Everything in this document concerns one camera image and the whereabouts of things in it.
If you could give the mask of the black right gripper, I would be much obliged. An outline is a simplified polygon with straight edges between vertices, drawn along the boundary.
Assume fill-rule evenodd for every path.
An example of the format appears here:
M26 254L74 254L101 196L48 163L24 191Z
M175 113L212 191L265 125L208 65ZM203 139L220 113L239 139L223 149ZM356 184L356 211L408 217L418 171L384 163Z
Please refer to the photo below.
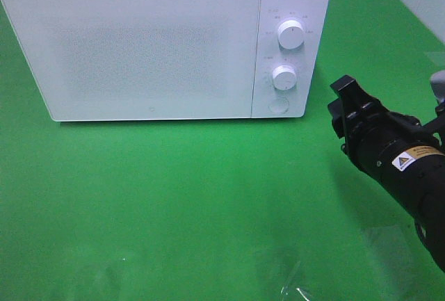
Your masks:
M378 169L418 146L438 148L438 139L412 115L389 111L356 79L344 75L330 85L337 98L327 105L344 154L359 169Z

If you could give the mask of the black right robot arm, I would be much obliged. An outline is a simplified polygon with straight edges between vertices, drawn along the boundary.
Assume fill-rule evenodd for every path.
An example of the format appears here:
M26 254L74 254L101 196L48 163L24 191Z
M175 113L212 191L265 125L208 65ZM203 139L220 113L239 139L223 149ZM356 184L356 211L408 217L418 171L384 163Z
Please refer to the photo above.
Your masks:
M327 109L337 137L345 140L342 152L413 217L419 240L443 269L444 80L430 84L438 105L427 124L390 111L349 75L331 84L337 98Z

